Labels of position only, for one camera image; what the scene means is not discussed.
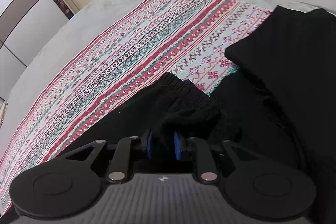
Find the patterned red green blanket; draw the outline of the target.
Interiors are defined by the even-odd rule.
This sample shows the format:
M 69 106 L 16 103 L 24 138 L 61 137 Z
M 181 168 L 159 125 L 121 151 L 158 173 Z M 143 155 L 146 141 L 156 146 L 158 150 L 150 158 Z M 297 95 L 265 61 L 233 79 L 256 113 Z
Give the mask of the patterned red green blanket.
M 144 0 L 94 38 L 41 92 L 1 159 L 1 212 L 19 173 L 55 157 L 165 72 L 210 94 L 237 67 L 225 49 L 269 9 L 237 0 Z

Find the grey white sliding wardrobe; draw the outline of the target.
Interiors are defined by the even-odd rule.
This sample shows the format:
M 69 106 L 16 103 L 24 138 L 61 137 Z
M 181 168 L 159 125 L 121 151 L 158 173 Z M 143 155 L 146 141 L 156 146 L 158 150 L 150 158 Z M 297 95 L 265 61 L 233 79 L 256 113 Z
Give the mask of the grey white sliding wardrobe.
M 1 0 L 1 101 L 73 15 L 63 0 Z

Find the grey bed sheet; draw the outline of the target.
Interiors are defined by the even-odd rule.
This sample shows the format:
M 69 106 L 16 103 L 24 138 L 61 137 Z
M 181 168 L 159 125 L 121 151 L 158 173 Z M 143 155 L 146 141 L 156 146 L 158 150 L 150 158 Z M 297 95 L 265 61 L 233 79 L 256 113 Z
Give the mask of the grey bed sheet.
M 144 0 L 92 0 L 48 41 L 21 74 L 8 98 L 1 126 L 1 153 L 4 153 L 17 127 L 42 90 L 89 42 Z M 310 0 L 238 0 L 273 10 L 281 5 L 298 11 L 324 8 L 335 12 L 335 5 Z

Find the black pants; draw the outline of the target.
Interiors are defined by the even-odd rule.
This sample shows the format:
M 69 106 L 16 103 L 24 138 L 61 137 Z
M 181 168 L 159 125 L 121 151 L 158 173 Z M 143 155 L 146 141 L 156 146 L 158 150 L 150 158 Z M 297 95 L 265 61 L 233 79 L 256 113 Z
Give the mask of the black pants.
M 308 218 L 335 223 L 335 16 L 276 7 L 225 56 L 238 70 L 210 94 L 164 73 L 65 152 L 151 132 L 158 172 L 166 172 L 175 163 L 175 134 L 229 139 L 307 174 L 317 190 Z

